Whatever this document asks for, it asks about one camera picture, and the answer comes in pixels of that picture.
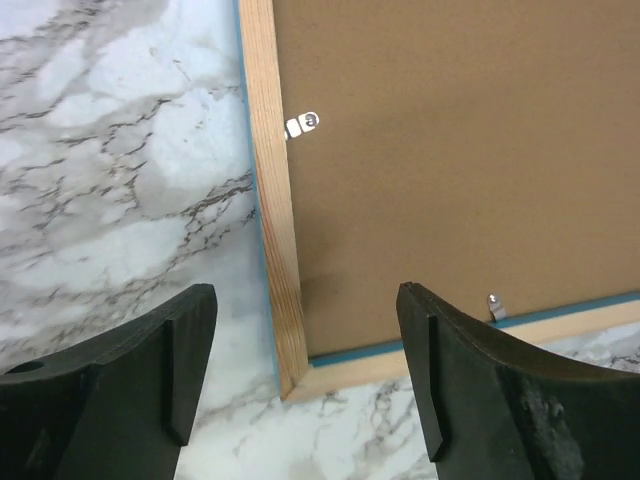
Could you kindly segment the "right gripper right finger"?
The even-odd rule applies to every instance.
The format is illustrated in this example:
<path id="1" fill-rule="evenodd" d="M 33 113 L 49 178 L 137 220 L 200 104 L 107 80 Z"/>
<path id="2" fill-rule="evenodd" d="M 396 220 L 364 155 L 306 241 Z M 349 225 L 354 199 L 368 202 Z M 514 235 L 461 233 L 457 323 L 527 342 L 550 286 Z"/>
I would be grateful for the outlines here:
<path id="1" fill-rule="evenodd" d="M 441 479 L 635 479 L 639 377 L 569 359 L 417 283 L 396 311 L 425 445 Z"/>

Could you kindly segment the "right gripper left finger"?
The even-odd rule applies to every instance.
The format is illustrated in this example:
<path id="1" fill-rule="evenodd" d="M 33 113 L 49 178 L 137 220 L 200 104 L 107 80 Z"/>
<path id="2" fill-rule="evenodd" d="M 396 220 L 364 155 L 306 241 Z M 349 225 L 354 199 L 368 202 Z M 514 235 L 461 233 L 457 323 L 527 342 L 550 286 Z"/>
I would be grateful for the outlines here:
<path id="1" fill-rule="evenodd" d="M 189 443 L 218 303 L 192 285 L 1 376 L 4 479 L 171 479 Z"/>

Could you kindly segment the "blue picture frame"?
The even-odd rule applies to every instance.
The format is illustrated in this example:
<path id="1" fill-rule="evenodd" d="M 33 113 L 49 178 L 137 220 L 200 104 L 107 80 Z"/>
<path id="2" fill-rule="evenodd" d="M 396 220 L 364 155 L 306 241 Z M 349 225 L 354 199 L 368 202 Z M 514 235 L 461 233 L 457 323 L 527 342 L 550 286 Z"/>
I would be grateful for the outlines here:
<path id="1" fill-rule="evenodd" d="M 282 399 L 406 375 L 408 281 L 531 343 L 638 321 L 637 2 L 236 11 Z"/>

